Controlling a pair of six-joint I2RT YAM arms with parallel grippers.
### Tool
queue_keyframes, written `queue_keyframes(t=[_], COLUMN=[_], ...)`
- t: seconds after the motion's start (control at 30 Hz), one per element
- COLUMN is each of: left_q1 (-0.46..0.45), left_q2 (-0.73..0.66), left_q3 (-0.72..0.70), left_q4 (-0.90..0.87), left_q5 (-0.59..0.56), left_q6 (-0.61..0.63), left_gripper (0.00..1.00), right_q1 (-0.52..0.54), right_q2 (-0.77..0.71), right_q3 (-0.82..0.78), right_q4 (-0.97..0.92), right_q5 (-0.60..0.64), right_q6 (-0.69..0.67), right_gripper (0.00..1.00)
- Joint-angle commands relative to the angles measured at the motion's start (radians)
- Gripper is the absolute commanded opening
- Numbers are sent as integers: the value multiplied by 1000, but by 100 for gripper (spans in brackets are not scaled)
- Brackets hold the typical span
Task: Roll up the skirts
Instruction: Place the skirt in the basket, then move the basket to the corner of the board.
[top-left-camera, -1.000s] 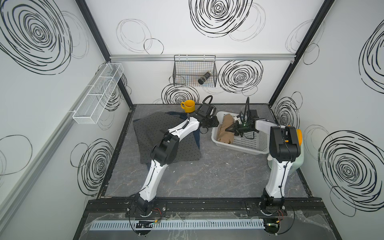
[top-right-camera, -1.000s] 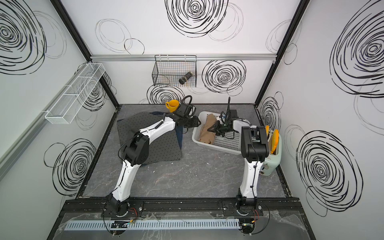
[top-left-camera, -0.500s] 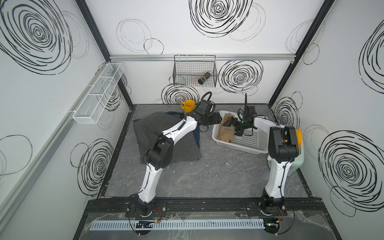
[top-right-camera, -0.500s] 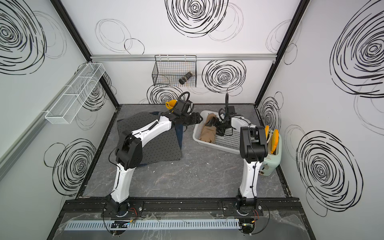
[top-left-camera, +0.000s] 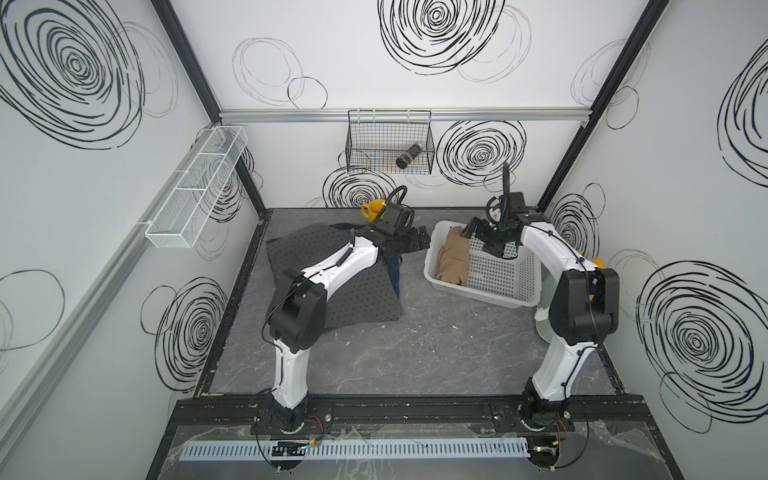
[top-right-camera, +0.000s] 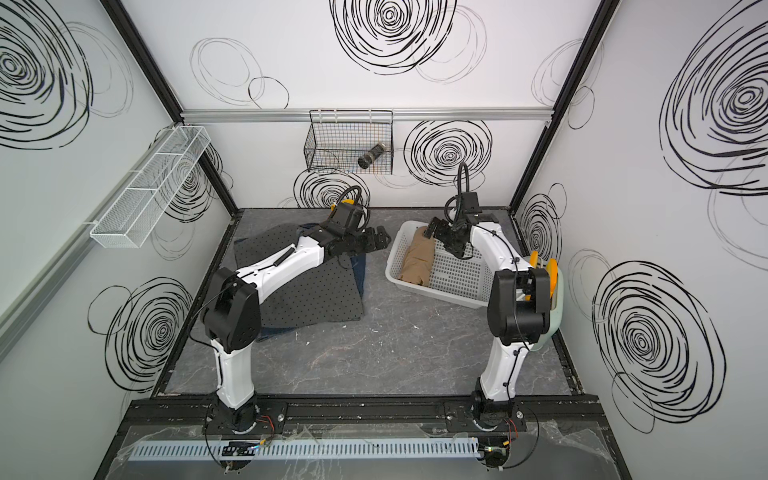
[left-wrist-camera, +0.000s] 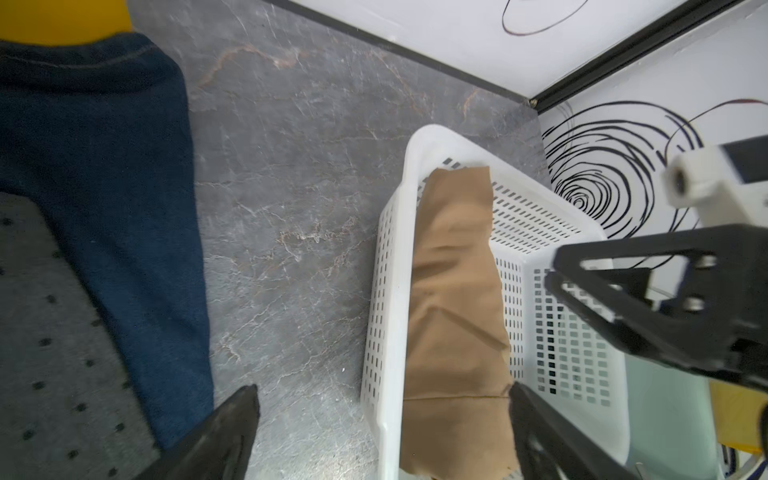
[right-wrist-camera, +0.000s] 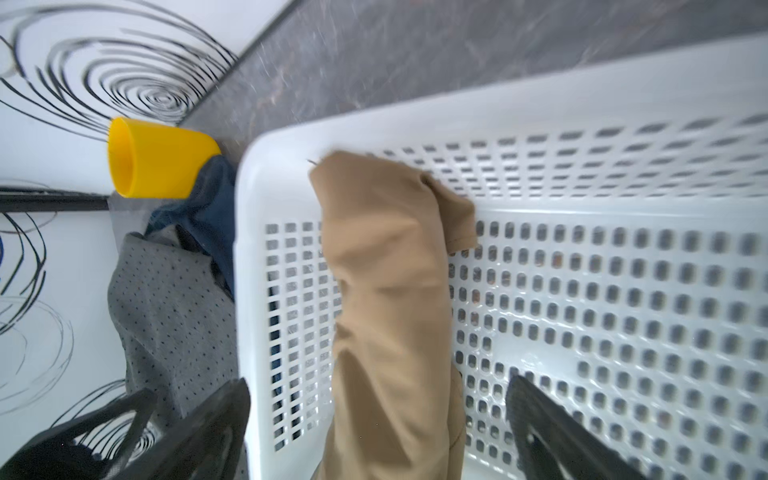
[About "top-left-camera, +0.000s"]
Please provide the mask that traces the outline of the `white plastic basket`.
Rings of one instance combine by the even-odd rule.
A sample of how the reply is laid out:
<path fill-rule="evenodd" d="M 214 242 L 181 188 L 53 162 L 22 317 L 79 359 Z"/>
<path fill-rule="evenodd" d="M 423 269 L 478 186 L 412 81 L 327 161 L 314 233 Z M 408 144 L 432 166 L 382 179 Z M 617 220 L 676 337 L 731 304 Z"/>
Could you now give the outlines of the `white plastic basket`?
<path fill-rule="evenodd" d="M 431 245 L 424 262 L 424 276 L 437 291 L 455 294 L 505 308 L 536 307 L 541 298 L 542 266 L 527 247 L 512 248 L 513 259 L 501 259 L 483 252 L 481 242 L 472 238 L 469 246 L 468 285 L 455 285 L 437 279 L 438 254 L 450 230 L 465 225 L 443 220 L 431 233 Z"/>

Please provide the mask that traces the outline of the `tan brown skirt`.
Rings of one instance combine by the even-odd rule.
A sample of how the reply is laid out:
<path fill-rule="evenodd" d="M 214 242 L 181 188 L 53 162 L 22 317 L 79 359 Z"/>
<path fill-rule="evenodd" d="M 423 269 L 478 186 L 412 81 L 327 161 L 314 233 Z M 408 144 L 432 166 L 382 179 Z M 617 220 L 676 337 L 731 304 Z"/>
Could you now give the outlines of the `tan brown skirt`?
<path fill-rule="evenodd" d="M 467 286 L 469 283 L 470 240 L 462 236 L 463 227 L 449 230 L 440 249 L 435 278 L 439 281 Z"/>

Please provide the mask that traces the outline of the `grey polka dot skirt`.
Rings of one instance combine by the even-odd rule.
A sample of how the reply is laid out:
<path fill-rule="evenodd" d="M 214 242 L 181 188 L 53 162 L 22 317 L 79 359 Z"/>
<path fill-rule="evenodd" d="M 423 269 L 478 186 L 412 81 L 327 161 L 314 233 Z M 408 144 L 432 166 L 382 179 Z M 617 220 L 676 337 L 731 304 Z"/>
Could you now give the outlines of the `grey polka dot skirt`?
<path fill-rule="evenodd" d="M 346 246 L 353 224 L 310 224 L 293 233 L 267 241 L 273 277 L 288 269 L 313 266 Z M 360 323 L 396 321 L 402 314 L 399 298 L 382 261 L 346 282 L 328 300 L 327 331 Z"/>

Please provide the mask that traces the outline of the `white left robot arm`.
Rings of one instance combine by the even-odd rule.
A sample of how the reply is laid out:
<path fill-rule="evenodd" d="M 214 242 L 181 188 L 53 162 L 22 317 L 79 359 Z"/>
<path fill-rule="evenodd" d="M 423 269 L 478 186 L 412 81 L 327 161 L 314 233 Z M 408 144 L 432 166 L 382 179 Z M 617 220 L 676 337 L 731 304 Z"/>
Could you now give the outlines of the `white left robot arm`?
<path fill-rule="evenodd" d="M 271 411 L 284 430 L 300 430 L 306 418 L 310 349 L 325 328 L 328 300 L 381 256 L 427 249 L 428 234 L 413 225 L 414 216 L 409 206 L 387 200 L 372 222 L 350 231 L 343 247 L 312 266 L 286 270 L 277 282 L 263 340 L 275 350 Z"/>

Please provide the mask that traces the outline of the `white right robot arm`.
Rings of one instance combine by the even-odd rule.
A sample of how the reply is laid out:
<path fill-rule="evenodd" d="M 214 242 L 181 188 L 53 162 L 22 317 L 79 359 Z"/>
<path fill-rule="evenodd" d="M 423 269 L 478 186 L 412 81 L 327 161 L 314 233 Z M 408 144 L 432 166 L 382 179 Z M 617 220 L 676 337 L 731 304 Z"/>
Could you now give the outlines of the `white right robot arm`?
<path fill-rule="evenodd" d="M 519 192 L 491 198 L 485 214 L 484 220 L 473 218 L 462 235 L 478 238 L 485 252 L 499 258 L 510 242 L 524 246 L 557 281 L 547 316 L 553 337 L 518 407 L 523 425 L 541 431 L 565 412 L 584 361 L 617 330 L 620 278 L 579 253 Z"/>

